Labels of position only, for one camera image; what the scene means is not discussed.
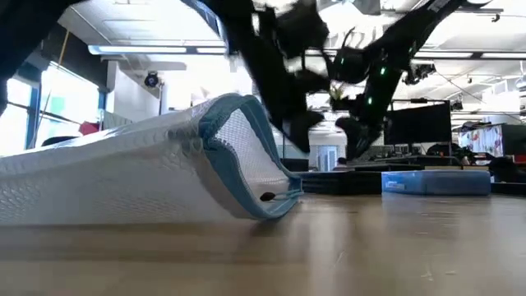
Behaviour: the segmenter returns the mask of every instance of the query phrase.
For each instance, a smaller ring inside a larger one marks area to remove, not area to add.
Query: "table surface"
[[[526,200],[307,197],[281,220],[0,228],[0,294],[525,295]]]
[[[383,168],[383,167],[413,167],[413,168],[421,168],[422,166],[420,164],[390,164],[390,163],[381,163],[381,162],[367,162],[367,163],[358,163],[358,164],[347,164],[347,167],[349,168]]]

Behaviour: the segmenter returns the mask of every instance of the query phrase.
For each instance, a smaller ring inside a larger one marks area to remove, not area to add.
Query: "computer monitor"
[[[281,159],[281,163],[291,172],[308,172],[309,160]]]
[[[451,112],[448,103],[389,111],[384,144],[413,144],[451,141]]]

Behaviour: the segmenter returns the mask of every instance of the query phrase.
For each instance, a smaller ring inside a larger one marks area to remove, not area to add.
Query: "ceiling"
[[[289,0],[266,0],[285,7]],[[407,11],[420,0],[381,0],[382,9]],[[526,49],[526,2],[494,0],[487,8],[500,8],[501,19],[492,22],[491,14],[455,13],[444,20],[425,45],[440,50],[521,50]],[[352,27],[362,34],[360,47],[381,35],[384,25],[396,20],[392,15],[364,16],[348,2],[336,3],[320,11],[330,28],[330,40],[341,44],[343,34]],[[68,9],[59,21],[87,44],[113,45],[222,45],[223,42],[201,17],[178,0],[90,0]],[[209,65],[224,65],[220,56],[148,55],[127,56],[128,69],[171,71],[186,64],[194,72],[207,71]],[[427,97],[448,99],[460,88],[478,93],[505,76],[519,76],[519,62],[435,61],[438,73],[416,86],[400,83],[397,99]],[[311,58],[307,66],[323,71],[323,63]],[[464,95],[467,104],[479,104],[471,95]]]

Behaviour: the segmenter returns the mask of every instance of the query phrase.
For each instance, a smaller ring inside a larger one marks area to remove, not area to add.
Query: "blue fabric trim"
[[[250,189],[247,188],[241,172],[239,172],[237,156],[227,143],[214,139],[214,135],[228,121],[230,114],[237,109],[244,113],[272,161],[289,177],[289,190],[301,190],[301,179],[290,173],[279,161],[278,151],[265,111],[254,96],[223,95],[210,106],[208,112],[199,122],[199,135],[203,139],[205,154],[221,181],[251,216],[257,219],[278,218],[294,206],[298,194],[296,192],[291,193],[290,198],[275,201],[268,209],[262,208],[252,199]]]

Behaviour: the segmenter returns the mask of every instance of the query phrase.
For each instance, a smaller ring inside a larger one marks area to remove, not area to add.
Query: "blue foam block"
[[[382,192],[440,196],[487,196],[491,178],[487,171],[423,170],[384,172]]]

